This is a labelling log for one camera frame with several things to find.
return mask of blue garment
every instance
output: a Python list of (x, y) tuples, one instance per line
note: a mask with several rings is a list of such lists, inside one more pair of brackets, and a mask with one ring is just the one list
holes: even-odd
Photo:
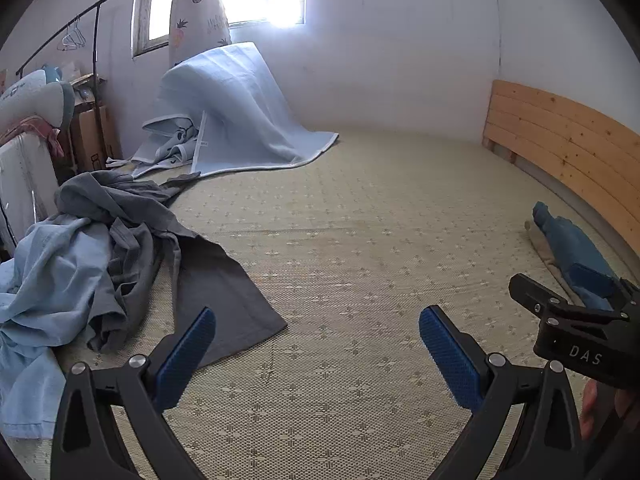
[(616, 278), (616, 274), (583, 230), (567, 218), (551, 216), (542, 202), (533, 208), (533, 221), (545, 234), (562, 276), (584, 305), (613, 310), (609, 301), (597, 293), (602, 294), (602, 280), (596, 280), (596, 274), (585, 271), (584, 267), (611, 278)]
[(31, 226), (0, 265), (0, 429), (52, 438), (65, 378), (51, 351), (86, 326), (111, 256), (107, 227), (61, 214)]

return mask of cardboard box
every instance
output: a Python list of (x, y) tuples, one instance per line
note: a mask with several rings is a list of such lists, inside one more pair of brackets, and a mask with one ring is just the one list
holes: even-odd
[[(100, 107), (100, 118), (104, 132), (107, 156), (122, 158), (120, 142), (116, 136), (111, 115), (106, 106)], [(71, 141), (78, 164), (78, 171), (105, 170), (106, 157), (100, 143), (100, 133), (95, 121), (94, 110), (74, 115), (71, 121)]]

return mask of blue textured pad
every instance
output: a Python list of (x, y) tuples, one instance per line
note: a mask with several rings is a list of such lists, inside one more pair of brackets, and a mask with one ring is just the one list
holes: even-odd
[(425, 308), (418, 322), (420, 337), (436, 361), (458, 405), (475, 413), (482, 405), (480, 375), (433, 310)]
[(216, 335), (216, 316), (203, 309), (156, 374), (153, 400), (158, 412), (174, 408)]

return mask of wood plank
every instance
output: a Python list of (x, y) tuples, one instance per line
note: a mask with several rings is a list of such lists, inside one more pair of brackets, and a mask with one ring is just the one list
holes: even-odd
[(640, 221), (638, 190), (617, 174), (612, 167), (572, 142), (567, 143), (564, 160), (608, 191), (622, 207)]
[(600, 213), (633, 250), (640, 253), (640, 222), (610, 192), (565, 160), (561, 160), (530, 140), (519, 137), (494, 124), (487, 124), (485, 136), (526, 158), (565, 184)]
[(553, 114), (531, 104), (508, 97), (494, 95), (491, 99), (490, 112), (502, 112), (515, 115), (536, 126), (552, 131), (561, 137), (571, 140), (581, 148), (611, 166), (625, 180), (640, 190), (640, 165), (628, 153), (615, 146), (607, 139), (592, 132), (578, 123)]
[(636, 253), (640, 253), (640, 223), (609, 192), (570, 164), (565, 165), (558, 180), (589, 203)]
[(503, 130), (524, 137), (561, 158), (566, 155), (568, 140), (553, 133), (551, 130), (499, 110), (489, 109), (486, 120), (489, 124), (500, 126)]
[(581, 103), (537, 88), (494, 81), (493, 93), (529, 103), (590, 129), (640, 161), (640, 136), (624, 124)]

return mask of gray garment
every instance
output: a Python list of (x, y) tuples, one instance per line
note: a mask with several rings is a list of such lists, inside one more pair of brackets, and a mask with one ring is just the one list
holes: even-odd
[(286, 327), (242, 266), (181, 225), (164, 205), (198, 177), (183, 175), (158, 186), (117, 171), (95, 171), (73, 177), (56, 193), (60, 212), (106, 224), (114, 243), (110, 280), (98, 285), (86, 331), (91, 348), (119, 348), (137, 329), (163, 257), (172, 277), (175, 329), (190, 324), (204, 306), (216, 315), (216, 338), (201, 366)]

